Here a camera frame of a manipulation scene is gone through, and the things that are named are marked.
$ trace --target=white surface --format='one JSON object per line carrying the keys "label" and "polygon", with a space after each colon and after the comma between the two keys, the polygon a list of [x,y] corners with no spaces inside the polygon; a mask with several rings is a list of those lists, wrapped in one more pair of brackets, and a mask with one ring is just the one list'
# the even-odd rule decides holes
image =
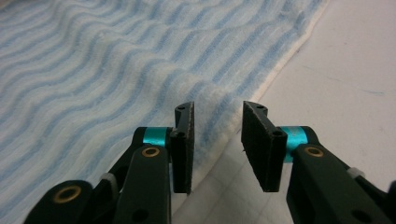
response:
{"label": "white surface", "polygon": [[[260,103],[276,126],[307,125],[323,146],[382,190],[396,179],[396,2],[331,1],[311,38]],[[263,193],[240,134],[173,223],[292,223],[279,193]]]}

